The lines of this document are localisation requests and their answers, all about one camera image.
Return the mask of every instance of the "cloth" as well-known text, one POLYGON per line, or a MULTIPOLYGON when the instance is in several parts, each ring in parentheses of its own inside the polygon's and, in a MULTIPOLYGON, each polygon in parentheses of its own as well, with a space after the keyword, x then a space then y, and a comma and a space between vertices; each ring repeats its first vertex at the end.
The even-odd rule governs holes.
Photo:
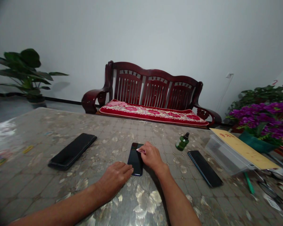
POLYGON ((139 150, 139 148, 138 149, 136 149, 139 153, 146 153, 144 150, 139 150))
POLYGON ((123 101, 111 101, 111 102, 106 104, 106 106, 109 106, 109 107, 113 107, 113 106, 124 107, 126 105, 127 105, 127 103, 123 102, 123 101))
POLYGON ((103 114, 128 118, 138 118, 155 122, 172 123, 189 126, 206 126, 208 122, 195 115, 191 109, 173 110, 142 105, 127 104, 112 100, 99 110, 103 114))

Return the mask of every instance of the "yellow envelope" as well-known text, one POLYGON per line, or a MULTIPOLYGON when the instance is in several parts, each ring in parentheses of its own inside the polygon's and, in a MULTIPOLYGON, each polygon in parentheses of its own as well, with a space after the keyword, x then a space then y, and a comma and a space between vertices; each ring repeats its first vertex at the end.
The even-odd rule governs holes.
POLYGON ((266 170, 272 168, 280 168, 277 164, 273 163, 268 158, 255 151, 253 148, 248 146, 246 143, 244 143, 242 140, 240 140, 233 134, 220 129, 211 130, 236 152, 238 152, 248 161, 253 163, 258 169, 266 170))

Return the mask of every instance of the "wooden bench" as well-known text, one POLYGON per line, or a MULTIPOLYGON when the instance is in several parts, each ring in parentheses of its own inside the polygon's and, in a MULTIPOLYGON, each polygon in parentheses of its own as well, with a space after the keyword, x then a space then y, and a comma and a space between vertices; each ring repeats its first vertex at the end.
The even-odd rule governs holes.
POLYGON ((99 106, 113 99, 113 79, 115 75, 114 99, 129 104, 157 107, 173 110, 197 108, 197 115, 212 121, 208 127, 221 123, 221 117, 214 111, 198 104, 198 98, 203 83, 188 76, 172 76, 169 73, 150 69, 146 70, 128 62, 109 61, 105 68, 105 84, 102 89, 93 89, 84 94, 82 106, 87 114, 97 112, 96 100, 99 106))

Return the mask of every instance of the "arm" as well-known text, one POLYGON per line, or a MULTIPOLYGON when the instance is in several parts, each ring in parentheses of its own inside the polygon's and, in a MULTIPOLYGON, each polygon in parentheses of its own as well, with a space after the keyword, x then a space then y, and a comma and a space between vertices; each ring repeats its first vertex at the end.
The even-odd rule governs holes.
POLYGON ((220 124, 222 122, 221 117, 217 112, 210 110, 210 109, 203 108, 203 107, 199 106, 198 103, 194 104, 194 107, 197 108, 197 115, 200 118, 206 120, 209 115, 212 117, 212 122, 208 125, 208 127, 214 128, 214 126, 216 127, 217 124, 220 124))
POLYGON ((99 104, 103 106, 105 104, 106 95, 108 92, 108 88, 103 88, 93 89, 85 93, 82 98, 82 106, 85 109, 85 112, 87 114, 95 114, 97 112, 95 101, 98 99, 99 104))
POLYGON ((132 173, 132 165, 116 162, 107 168, 98 182, 82 192, 14 221, 10 226, 74 225, 109 202, 131 177, 132 173))
POLYGON ((189 200, 173 179, 168 165, 161 160, 158 149, 146 142, 139 150, 145 152, 141 154, 143 162, 153 169, 160 181, 172 226, 201 225, 189 200))

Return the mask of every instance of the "black smartphone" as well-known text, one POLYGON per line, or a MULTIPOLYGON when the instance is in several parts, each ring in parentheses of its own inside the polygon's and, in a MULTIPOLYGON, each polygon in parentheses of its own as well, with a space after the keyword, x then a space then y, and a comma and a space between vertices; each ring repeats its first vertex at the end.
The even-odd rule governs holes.
POLYGON ((128 159, 128 165, 132 165, 134 168, 134 171, 132 175, 134 176, 141 176, 142 175, 142 167, 144 165, 144 162, 142 161, 142 155, 139 153, 136 149, 143 146, 143 144, 139 143, 132 143, 130 155, 128 159))
POLYGON ((82 133, 54 156, 48 166, 56 170, 68 170, 96 139, 94 135, 82 133))
POLYGON ((215 173, 199 151, 188 151, 188 155, 211 188, 223 185, 220 177, 215 173))

